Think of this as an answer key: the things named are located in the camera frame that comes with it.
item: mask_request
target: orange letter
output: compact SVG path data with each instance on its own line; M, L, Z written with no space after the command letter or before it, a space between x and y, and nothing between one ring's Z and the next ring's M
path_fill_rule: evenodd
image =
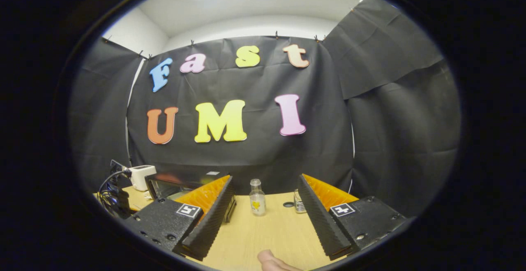
M175 114L179 109L176 107L166 108L166 131L164 134L157 133L157 122L161 110L153 109L149 110L146 115L148 116L148 139L156 145L164 145L171 141L173 137L173 125L175 125Z
M305 49L300 49L298 45L292 44L283 48L284 52L289 54L289 61L295 67L308 67L309 61L301 59L301 53L306 53Z

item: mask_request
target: blue letter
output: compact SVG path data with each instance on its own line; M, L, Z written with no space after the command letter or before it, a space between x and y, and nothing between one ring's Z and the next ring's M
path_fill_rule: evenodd
M161 89L166 83L168 83L168 80L163 78L163 76L168 76L170 74L170 69L168 68L168 65L171 65L172 59L167 58L165 61L161 62L158 66L154 67L150 71L150 75L152 75L152 78L154 80L154 92Z

